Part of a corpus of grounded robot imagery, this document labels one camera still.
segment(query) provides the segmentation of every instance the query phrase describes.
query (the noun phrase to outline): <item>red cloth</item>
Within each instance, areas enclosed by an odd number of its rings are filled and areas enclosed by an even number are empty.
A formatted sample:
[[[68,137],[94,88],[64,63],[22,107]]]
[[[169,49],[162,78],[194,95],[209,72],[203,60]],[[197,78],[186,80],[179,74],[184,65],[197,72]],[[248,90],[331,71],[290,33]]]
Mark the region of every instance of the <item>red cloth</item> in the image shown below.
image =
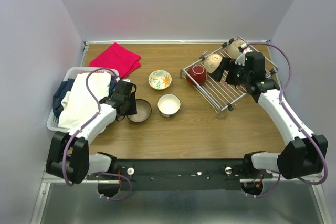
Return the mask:
[[[114,43],[96,59],[90,62],[91,67],[96,68],[113,68],[119,72],[119,76],[123,79],[130,75],[141,64],[138,62],[140,55],[128,51]]]

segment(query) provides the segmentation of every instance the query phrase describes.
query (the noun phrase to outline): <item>wire rack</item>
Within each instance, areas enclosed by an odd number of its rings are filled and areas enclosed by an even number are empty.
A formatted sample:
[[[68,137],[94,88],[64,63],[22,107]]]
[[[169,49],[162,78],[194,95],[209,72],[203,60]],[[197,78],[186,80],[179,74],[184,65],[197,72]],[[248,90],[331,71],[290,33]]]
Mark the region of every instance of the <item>wire rack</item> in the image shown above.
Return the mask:
[[[242,39],[240,36],[237,37],[235,40],[241,39],[246,42],[246,40]],[[253,46],[250,46],[251,50],[258,51]],[[207,80],[205,81],[204,85],[199,85],[191,76],[188,74],[188,69],[196,64],[203,65],[203,61],[205,58],[209,57],[212,54],[219,54],[223,57],[230,57],[227,53],[226,48],[220,47],[217,50],[211,52],[210,54],[206,55],[207,51],[203,52],[200,56],[199,60],[192,63],[191,65],[181,69],[180,78],[186,79],[188,76],[195,85],[193,86],[203,97],[204,99],[210,103],[210,105],[214,108],[217,113],[216,117],[220,116],[220,113],[223,112],[225,109],[229,109],[232,111],[234,109],[233,105],[246,95],[246,89],[243,86],[232,86],[228,85],[225,80],[228,74],[227,71],[224,71],[222,79],[220,82],[215,81],[211,76],[207,75]],[[278,70],[278,67],[267,57],[265,59],[271,63],[272,69],[266,69],[266,78],[270,78],[275,74]]]

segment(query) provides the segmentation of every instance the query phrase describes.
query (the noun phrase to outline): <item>screw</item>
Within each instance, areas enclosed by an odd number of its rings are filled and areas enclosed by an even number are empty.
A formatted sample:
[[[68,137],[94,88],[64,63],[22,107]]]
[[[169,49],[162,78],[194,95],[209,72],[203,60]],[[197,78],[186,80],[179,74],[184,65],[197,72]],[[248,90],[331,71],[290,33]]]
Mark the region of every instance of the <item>screw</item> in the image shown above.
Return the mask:
[[[228,167],[226,167],[226,168],[225,168],[225,170],[224,170],[224,171],[225,171],[225,173],[226,173],[226,174],[228,174],[228,175],[229,175],[229,174],[231,174],[231,173],[232,173],[232,168],[228,166]]]
[[[127,169],[127,174],[128,175],[133,175],[134,174],[134,168],[133,167],[130,167]]]

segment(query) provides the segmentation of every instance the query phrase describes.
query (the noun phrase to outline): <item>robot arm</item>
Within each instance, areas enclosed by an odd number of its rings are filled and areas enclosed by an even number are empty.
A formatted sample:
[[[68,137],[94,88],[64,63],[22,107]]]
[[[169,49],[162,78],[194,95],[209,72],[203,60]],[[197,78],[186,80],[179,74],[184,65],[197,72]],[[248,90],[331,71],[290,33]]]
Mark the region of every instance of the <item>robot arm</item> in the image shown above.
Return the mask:
[[[322,171],[323,163],[311,137],[325,157],[328,141],[323,135],[316,136],[294,113],[284,98],[280,99],[280,88],[273,79],[265,78],[265,57],[252,52],[247,46],[237,60],[226,58],[228,70],[226,82],[244,85],[255,102],[269,114],[280,131],[285,149],[282,153],[258,152],[245,155],[249,169],[280,173],[286,179],[316,174]]]
[[[81,183],[89,174],[99,172],[115,172],[116,158],[107,153],[89,155],[89,145],[105,130],[106,126],[114,122],[117,117],[136,114],[135,92],[136,86],[126,81],[119,81],[111,97],[100,101],[99,114],[83,129],[82,123],[66,133],[56,132],[51,140],[46,172],[63,178],[62,156],[66,143],[75,135],[70,147],[72,153],[67,155],[66,173],[73,183]]]

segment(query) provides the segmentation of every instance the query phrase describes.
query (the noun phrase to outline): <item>red cup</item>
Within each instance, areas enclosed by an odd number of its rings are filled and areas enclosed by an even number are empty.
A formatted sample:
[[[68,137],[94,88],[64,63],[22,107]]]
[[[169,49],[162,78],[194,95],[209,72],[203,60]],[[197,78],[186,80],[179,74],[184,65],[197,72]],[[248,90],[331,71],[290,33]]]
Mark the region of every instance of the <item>red cup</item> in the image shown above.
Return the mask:
[[[187,72],[199,85],[202,86],[205,83],[207,74],[205,68],[202,65],[194,65],[190,67]],[[186,78],[191,85],[195,85],[189,76]]]

